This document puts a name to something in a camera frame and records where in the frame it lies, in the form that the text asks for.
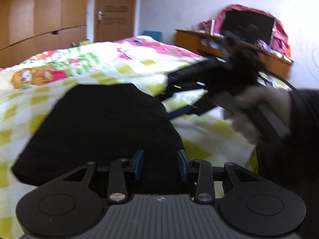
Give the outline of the right hand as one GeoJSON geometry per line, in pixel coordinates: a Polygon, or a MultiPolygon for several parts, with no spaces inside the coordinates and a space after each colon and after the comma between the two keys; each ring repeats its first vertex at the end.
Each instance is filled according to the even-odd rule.
{"type": "MultiPolygon", "coordinates": [[[[250,86],[236,97],[236,102],[243,109],[249,109],[259,103],[267,103],[286,127],[291,126],[291,98],[289,92],[283,88],[250,86]]],[[[242,134],[250,144],[256,144],[261,138],[259,129],[244,113],[233,116],[225,113],[224,116],[232,120],[233,129],[242,134]]]]}

